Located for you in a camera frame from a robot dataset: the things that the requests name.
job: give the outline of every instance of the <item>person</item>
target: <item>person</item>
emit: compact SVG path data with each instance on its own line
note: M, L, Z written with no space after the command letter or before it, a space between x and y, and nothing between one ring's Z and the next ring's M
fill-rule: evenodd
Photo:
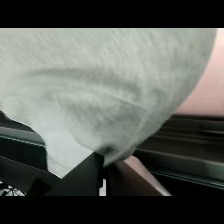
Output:
M128 158L190 94L216 29L0 30L0 110L46 143L63 177L93 151Z

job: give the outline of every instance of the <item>gray fabric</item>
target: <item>gray fabric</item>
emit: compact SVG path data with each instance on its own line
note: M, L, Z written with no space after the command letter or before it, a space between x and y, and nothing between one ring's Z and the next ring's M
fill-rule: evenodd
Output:
M92 151L130 156L188 96L215 29L1 29L0 110L29 125L62 177Z

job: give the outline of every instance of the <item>pink surface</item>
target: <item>pink surface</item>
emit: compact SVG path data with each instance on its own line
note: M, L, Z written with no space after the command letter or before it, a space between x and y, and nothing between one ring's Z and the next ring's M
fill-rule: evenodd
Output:
M224 116L223 28L218 29L213 52L203 76L176 113Z

